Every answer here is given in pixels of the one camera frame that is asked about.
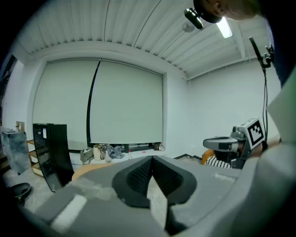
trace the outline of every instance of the black mesh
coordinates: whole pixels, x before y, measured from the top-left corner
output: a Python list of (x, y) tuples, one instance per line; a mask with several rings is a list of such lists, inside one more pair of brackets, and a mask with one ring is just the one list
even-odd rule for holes
[(126, 178), (128, 186), (144, 196), (147, 196), (148, 184), (152, 177), (151, 161), (152, 159), (131, 171)]
[(183, 182), (181, 175), (155, 159), (153, 159), (153, 177), (166, 197)]

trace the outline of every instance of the ceiling beam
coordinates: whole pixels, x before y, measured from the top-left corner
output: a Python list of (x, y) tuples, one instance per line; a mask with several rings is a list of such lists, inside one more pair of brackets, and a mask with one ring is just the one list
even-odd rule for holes
[(174, 54), (177, 55), (171, 64), (179, 65), (187, 59), (191, 58), (194, 54), (198, 54), (211, 45), (219, 43), (219, 37), (217, 36), (216, 28), (214, 26), (208, 26), (195, 37), (193, 37), (187, 44), (177, 49)]
[(246, 51), (245, 51), (245, 45), (244, 40), (241, 34), (241, 29), (237, 21), (234, 20), (228, 20), (230, 24), (231, 31), (233, 33), (233, 36), (235, 38), (235, 42), (237, 44), (237, 48), (240, 51), (241, 58), (246, 57)]
[(46, 16), (48, 20), (48, 27), (49, 30), (52, 31), (52, 34), (54, 35), (55, 41), (57, 44), (62, 44), (67, 41), (66, 36), (64, 34), (64, 30), (62, 28), (60, 17), (58, 13), (59, 6), (52, 2), (52, 4), (48, 4), (47, 7), (45, 7), (46, 10)]
[(231, 64), (234, 64), (234, 63), (237, 63), (237, 62), (242, 62), (242, 61), (245, 61), (245, 60), (250, 60), (250, 59), (253, 59), (253, 58), (256, 58), (256, 56), (252, 56), (252, 57), (245, 57), (245, 58), (241, 58), (241, 59), (238, 59), (238, 60), (235, 60), (235, 61), (232, 61), (232, 62), (228, 62), (228, 63), (225, 63), (225, 64), (222, 64), (222, 65), (219, 65), (217, 67), (214, 67), (214, 68), (211, 68), (209, 70), (206, 70), (206, 71), (203, 71), (202, 73), (191, 73), (188, 75), (188, 79), (187, 80), (191, 80), (191, 79), (194, 79), (198, 76), (201, 76), (202, 74), (205, 74), (205, 73), (208, 73), (210, 71), (213, 71), (213, 70), (216, 70), (216, 69), (219, 69), (219, 68), (223, 68), (223, 67), (226, 67), (228, 65), (231, 65)]
[(187, 74), (165, 60), (123, 44), (101, 41), (78, 41), (57, 44), (31, 54), (33, 59), (55, 61), (69, 58), (105, 58), (133, 64), (160, 74), (172, 73), (187, 79)]
[(225, 49), (225, 47), (229, 47), (229, 46), (235, 47), (234, 40), (233, 40), (233, 43), (231, 43), (231, 41), (229, 40), (226, 40), (226, 41), (221, 41), (220, 43), (217, 43), (217, 44), (210, 45), (209, 47), (204, 48), (203, 50), (198, 51), (192, 56), (190, 56), (189, 58), (185, 59), (182, 63), (178, 65), (178, 68), (182, 68), (182, 69), (188, 68), (189, 65), (196, 63), (196, 61), (203, 60), (204, 55), (217, 54), (218, 51), (223, 50)]
[(154, 25), (153, 31), (150, 32), (147, 38), (145, 38), (144, 44), (142, 46), (142, 50), (146, 50), (151, 42), (155, 42), (157, 37), (163, 34), (163, 32), (160, 31), (160, 29), (165, 29), (168, 26), (172, 25), (172, 22), (175, 22), (172, 20), (176, 15), (180, 14), (180, 9), (186, 9), (186, 7), (190, 6), (191, 0), (185, 0), (185, 1), (175, 1), (171, 3), (169, 2), (169, 6), (165, 9), (165, 14), (161, 17), (161, 19), (158, 20), (157, 24)]
[(23, 37), (23, 35), (28, 35), (30, 40), (35, 44), (35, 50), (40, 50), (44, 47), (43, 41), (40, 41), (39, 36), (39, 29), (38, 25), (35, 22), (35, 19), (33, 18), (32, 22), (34, 22), (34, 25), (28, 25), (27, 31), (23, 32), (20, 37)]
[(71, 42), (70, 30), (68, 30), (69, 25), (67, 24), (67, 16), (69, 15), (68, 5), (66, 1), (53, 1), (53, 4), (54, 3), (61, 31), (63, 32), (66, 41)]
[(92, 40), (102, 40), (101, 33), (103, 32), (103, 1), (91, 1), (91, 25), (92, 25)]
[[(187, 19), (185, 17), (180, 17), (178, 20), (176, 20), (171, 27), (167, 28), (166, 32), (164, 32), (162, 34), (162, 36), (157, 40), (157, 42), (155, 43), (154, 47), (151, 49), (150, 53), (154, 54), (155, 51), (157, 50), (157, 47), (159, 47), (159, 45), (161, 43), (163, 43), (164, 39), (167, 38), (167, 36), (169, 35), (169, 33), (172, 33), (175, 29), (178, 29), (179, 25), (182, 25), (184, 22), (186, 22)], [(176, 38), (173, 39), (173, 41), (170, 41), (169, 44), (172, 44), (174, 41), (176, 40)]]
[(89, 25), (91, 24), (91, 7), (90, 4), (91, 2), (89, 1), (83, 1), (80, 9), (80, 15), (81, 15), (81, 27), (82, 27), (82, 35), (83, 35), (83, 40), (89, 40), (91, 36), (91, 32), (89, 32), (88, 28)]
[(57, 37), (56, 37), (56, 33), (53, 31), (53, 29), (52, 29), (52, 27), (51, 27), (51, 18), (52, 18), (52, 16), (50, 15), (50, 14), (48, 14), (48, 8), (46, 8), (46, 7), (44, 7), (44, 8), (42, 8), (42, 9), (40, 9), (40, 18), (39, 18), (39, 20), (40, 19), (42, 19), (42, 21), (43, 21), (43, 23), (44, 23), (44, 26), (45, 26), (45, 30), (46, 30), (46, 32), (47, 32), (47, 34), (48, 34), (48, 36), (49, 36), (49, 38), (50, 38), (50, 40), (51, 40), (51, 43), (53, 44), (53, 45), (56, 45), (56, 44), (58, 44), (58, 39), (57, 39)]
[(164, 53), (165, 53), (165, 51), (167, 51), (180, 37), (182, 37), (183, 35), (185, 34), (185, 32), (184, 31), (181, 31), (180, 32), (180, 34), (178, 34), (177, 35), (177, 37), (176, 38), (174, 38), (168, 45), (167, 45), (167, 47), (165, 47), (162, 51), (161, 51), (161, 53), (158, 55), (158, 57), (161, 57)]
[(45, 47), (50, 47), (52, 45), (51, 39), (48, 36), (48, 32), (46, 30), (46, 26), (44, 25), (44, 21), (40, 15), (40, 12), (37, 13), (36, 19), (37, 19), (37, 25), (38, 25), (40, 35), (41, 35), (43, 41), (45, 42)]
[(32, 19), (28, 24), (27, 29), (24, 30), (19, 37), (22, 38), (22, 35), (26, 33), (32, 34), (35, 40), (40, 44), (40, 48), (43, 49), (47, 47), (47, 44), (43, 38), (43, 35), (40, 30), (40, 26), (37, 21), (38, 21), (37, 16), (36, 15), (32, 16)]
[(113, 30), (113, 37), (112, 37), (112, 42), (116, 43), (118, 41), (118, 31), (119, 29), (122, 28), (123, 25), (123, 21), (122, 19), (122, 15), (123, 12), (126, 12), (125, 9), (128, 7), (128, 2), (124, 2), (123, 0), (121, 0), (120, 5), (119, 5), (119, 12), (117, 13), (116, 16), (116, 21), (115, 21), (115, 26), (114, 26), (114, 30)]
[(75, 9), (75, 6), (73, 6), (74, 3), (75, 3), (74, 1), (68, 1), (69, 11), (70, 11), (70, 25), (73, 31), (74, 40), (79, 41), (79, 35), (78, 35), (78, 32), (76, 32), (76, 28), (74, 24), (74, 17), (76, 15), (75, 12), (73, 12)]
[(22, 64), (25, 64), (27, 61), (32, 60), (32, 57), (19, 42), (19, 39), (15, 39), (11, 47), (11, 54), (15, 56), (16, 59), (19, 60)]
[(138, 38), (143, 30), (143, 28), (145, 27), (145, 24), (147, 23), (147, 21), (149, 20), (150, 16), (152, 15), (152, 13), (154, 12), (154, 10), (157, 8), (157, 6), (160, 4), (162, 0), (159, 0), (159, 2), (155, 2), (154, 5), (152, 6), (152, 11), (150, 12), (150, 14), (147, 14), (145, 19), (143, 20), (141, 26), (139, 27), (139, 30), (138, 32), (136, 33), (136, 38), (134, 39), (133, 41), (133, 44), (131, 45), (132, 47), (135, 46), (135, 44), (137, 43), (138, 41)]
[(83, 29), (82, 29), (82, 1), (70, 1), (73, 2), (72, 19), (74, 23), (75, 32), (78, 41), (83, 40)]
[(132, 28), (131, 25), (132, 25), (133, 21), (136, 20), (136, 17), (135, 16), (138, 16), (138, 14), (140, 12), (139, 10), (141, 9), (141, 4), (142, 3), (143, 3), (142, 1), (136, 1), (136, 4), (134, 4), (134, 8), (131, 11), (130, 18), (128, 20), (128, 24), (127, 24), (127, 27), (126, 27), (124, 36), (122, 38), (122, 44), (129, 43), (129, 42), (127, 42), (127, 35), (130, 34), (130, 30)]
[(176, 58), (182, 56), (187, 51), (190, 51), (197, 43), (199, 30), (194, 31), (194, 33), (184, 33), (182, 37), (174, 42), (174, 48), (170, 48), (170, 52), (166, 53), (166, 61), (171, 62), (176, 61)]
[(102, 33), (102, 41), (105, 41), (105, 31), (106, 31), (106, 20), (107, 20), (107, 14), (109, 9), (110, 0), (106, 1), (105, 4), (105, 12), (104, 12), (104, 18), (103, 18), (103, 33)]

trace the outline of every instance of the ceiling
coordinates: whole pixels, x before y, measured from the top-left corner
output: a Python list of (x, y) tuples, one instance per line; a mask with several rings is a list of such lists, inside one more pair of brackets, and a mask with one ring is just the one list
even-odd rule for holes
[(228, 39), (205, 21), (202, 31), (185, 33), (183, 11), (192, 6), (193, 0), (53, 0), (32, 17), (17, 41), (30, 56), (77, 41), (124, 44), (171, 63), (187, 79), (254, 58), (250, 36), (265, 53), (264, 19), (228, 20), (233, 32)]

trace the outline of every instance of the black cable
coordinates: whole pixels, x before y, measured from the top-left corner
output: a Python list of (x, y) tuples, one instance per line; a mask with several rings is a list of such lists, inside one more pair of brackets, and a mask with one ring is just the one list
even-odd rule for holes
[(266, 79), (266, 75), (265, 75), (265, 88), (266, 88), (266, 105), (265, 105), (266, 132), (265, 132), (265, 142), (267, 142), (267, 136), (268, 136), (268, 117), (267, 117), (268, 90), (267, 90), (267, 79)]
[(267, 105), (268, 105), (268, 91), (267, 91), (267, 79), (266, 79), (266, 72), (264, 73), (264, 99), (263, 99), (263, 111), (262, 111), (262, 119), (263, 119), (263, 126), (265, 130), (265, 142), (267, 142), (268, 136), (268, 118), (267, 118)]
[(265, 118), (264, 118), (264, 109), (265, 109), (265, 99), (266, 99), (266, 72), (263, 70), (264, 73), (264, 99), (263, 99), (263, 110), (262, 110), (262, 119), (263, 119), (263, 126), (264, 126), (264, 133), (265, 133), (265, 139), (266, 139), (266, 126), (265, 126)]
[(162, 150), (162, 149), (160, 148), (160, 150), (161, 150), (161, 151), (166, 151), (166, 148), (164, 147), (164, 145), (163, 145), (163, 144), (159, 144), (159, 146), (162, 146), (162, 147), (163, 147), (163, 149), (164, 149), (164, 150)]

